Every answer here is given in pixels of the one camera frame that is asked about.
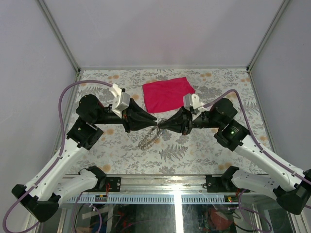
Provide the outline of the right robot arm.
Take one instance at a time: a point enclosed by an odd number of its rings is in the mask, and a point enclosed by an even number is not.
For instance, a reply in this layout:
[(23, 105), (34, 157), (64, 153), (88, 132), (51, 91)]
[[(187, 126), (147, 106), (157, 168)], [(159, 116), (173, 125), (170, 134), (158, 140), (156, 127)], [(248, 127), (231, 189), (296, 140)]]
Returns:
[(216, 128), (216, 141), (224, 148), (247, 158), (267, 173), (248, 173), (230, 166), (221, 176), (224, 190), (247, 189), (275, 200), (291, 214), (299, 215), (311, 197), (311, 172), (290, 165), (254, 137), (250, 129), (237, 122), (233, 103), (216, 101), (210, 110), (199, 106), (198, 96), (184, 96), (184, 106), (171, 118), (159, 123), (160, 129), (188, 135), (192, 129)]

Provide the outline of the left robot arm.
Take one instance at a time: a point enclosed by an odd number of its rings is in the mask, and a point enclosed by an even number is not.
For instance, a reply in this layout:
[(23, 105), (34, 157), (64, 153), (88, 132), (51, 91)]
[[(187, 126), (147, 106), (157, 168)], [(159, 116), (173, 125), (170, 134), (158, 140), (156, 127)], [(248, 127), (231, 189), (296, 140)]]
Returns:
[(62, 203), (81, 192), (106, 191), (110, 183), (97, 166), (88, 167), (82, 174), (68, 182), (61, 180), (84, 154), (101, 138), (99, 124), (121, 124), (127, 133), (155, 126), (157, 118), (145, 112), (129, 95), (125, 96), (125, 109), (118, 116), (112, 105), (103, 106), (92, 94), (83, 96), (76, 109), (78, 119), (68, 131), (64, 145), (27, 184), (17, 184), (12, 189), (16, 198), (40, 223), (49, 220)]

